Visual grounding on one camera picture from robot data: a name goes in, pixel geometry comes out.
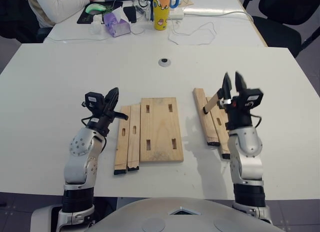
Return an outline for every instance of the white table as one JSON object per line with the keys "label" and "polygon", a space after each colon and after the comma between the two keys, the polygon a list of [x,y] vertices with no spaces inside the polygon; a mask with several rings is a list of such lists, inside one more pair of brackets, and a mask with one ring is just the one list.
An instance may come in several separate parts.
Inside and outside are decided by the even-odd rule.
{"label": "white table", "polygon": [[[230,11],[243,11],[243,8],[238,0],[191,0],[194,5],[185,8],[185,11],[195,10],[209,10],[216,14],[226,13]],[[132,1],[125,1],[123,6],[131,6]],[[49,39],[45,40],[45,43],[106,43],[106,44],[166,44],[171,45],[173,42],[168,40],[169,34],[172,34],[172,23],[169,22],[169,28],[165,31],[154,30],[153,23],[147,21],[145,18],[139,20],[132,25],[132,31],[134,33],[142,34],[134,35],[127,34],[113,38],[103,27],[100,34],[92,35],[89,32],[89,24],[77,24],[77,20],[82,11],[79,11],[67,20],[58,23],[54,26],[53,30],[49,34]],[[248,17],[244,14],[231,14],[223,17],[204,17],[204,16],[185,16],[179,25],[175,25],[175,29],[178,32],[191,33],[199,26],[213,22],[216,30],[216,37],[212,41],[212,46],[265,46],[257,34],[257,30]],[[212,25],[203,27],[204,29],[211,29]],[[176,41],[179,44],[200,44],[209,43],[212,39],[212,35],[208,30],[197,31],[193,36],[178,36]]]}
{"label": "white table", "polygon": [[[118,86],[117,110],[143,97],[177,98],[184,162],[141,163],[136,173],[114,176],[115,120],[99,157],[96,196],[232,199],[229,164],[206,145],[192,90],[213,95],[224,73],[234,83],[238,70],[248,87],[265,94],[252,113],[263,117],[257,131],[266,198],[320,198],[320,100],[287,49],[159,45],[150,51],[140,45],[132,53],[130,48],[20,47],[0,75],[1,192],[62,195],[69,142],[82,127],[80,119],[90,116],[81,107],[84,95]],[[171,66],[160,67],[162,57]]]}

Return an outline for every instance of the yellow cup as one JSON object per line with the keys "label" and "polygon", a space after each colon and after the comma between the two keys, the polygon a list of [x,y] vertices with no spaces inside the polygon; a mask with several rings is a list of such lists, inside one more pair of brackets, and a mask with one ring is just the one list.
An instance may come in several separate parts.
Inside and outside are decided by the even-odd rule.
{"label": "yellow cup", "polygon": [[171,0],[153,0],[153,19],[154,28],[156,30],[165,30],[169,17],[170,7],[175,8],[179,4],[179,0],[175,0],[175,4],[171,4]]}

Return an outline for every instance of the wooden plank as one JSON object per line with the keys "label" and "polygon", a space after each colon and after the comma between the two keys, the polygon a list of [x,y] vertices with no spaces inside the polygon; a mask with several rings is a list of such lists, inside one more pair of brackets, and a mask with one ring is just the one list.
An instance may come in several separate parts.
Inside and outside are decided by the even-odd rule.
{"label": "wooden plank", "polygon": [[178,107],[175,98],[141,101],[140,161],[183,161]]}
{"label": "wooden plank", "polygon": [[130,128],[128,145],[128,171],[139,169],[140,159],[140,105],[132,105],[130,109]]}
{"label": "wooden plank", "polygon": [[204,113],[204,106],[207,104],[204,90],[202,88],[195,88],[193,94],[207,144],[209,146],[220,146],[212,117],[209,113]]}
{"label": "wooden plank", "polygon": [[218,98],[218,94],[216,93],[212,98],[210,98],[208,100],[207,98],[207,104],[204,106],[203,111],[205,113],[208,113],[209,111],[211,111],[211,109],[217,105],[219,98]]}
{"label": "wooden plank", "polygon": [[221,157],[223,159],[230,159],[230,151],[228,148],[228,139],[229,134],[226,129],[226,122],[228,122],[228,115],[226,114],[225,110],[220,109],[218,105],[215,105],[211,111],[210,115],[213,120],[213,124],[215,127],[215,131],[218,135],[220,148],[221,148]]}
{"label": "wooden plank", "polygon": [[122,106],[120,112],[129,116],[129,119],[119,121],[118,140],[114,160],[114,175],[125,174],[127,172],[130,106]]}

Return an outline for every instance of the person's arm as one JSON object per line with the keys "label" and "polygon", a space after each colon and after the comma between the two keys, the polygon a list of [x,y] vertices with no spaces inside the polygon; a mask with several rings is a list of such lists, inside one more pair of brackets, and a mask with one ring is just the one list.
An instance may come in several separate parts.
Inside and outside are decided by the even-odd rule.
{"label": "person's arm", "polygon": [[81,10],[90,0],[37,0],[47,17],[59,23]]}

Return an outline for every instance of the black office chair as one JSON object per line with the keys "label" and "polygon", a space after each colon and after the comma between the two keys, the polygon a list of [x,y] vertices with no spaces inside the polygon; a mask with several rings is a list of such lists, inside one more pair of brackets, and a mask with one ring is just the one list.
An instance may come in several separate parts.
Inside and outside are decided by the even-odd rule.
{"label": "black office chair", "polygon": [[[252,0],[244,0],[247,7]],[[254,24],[268,46],[287,47],[294,57],[309,46],[319,35],[320,27],[302,43],[296,30],[283,25],[306,22],[320,5],[320,0],[260,0],[259,10],[267,16],[253,16]]]}
{"label": "black office chair", "polygon": [[43,42],[52,28],[40,28],[26,0],[0,0],[0,36],[21,43]]}

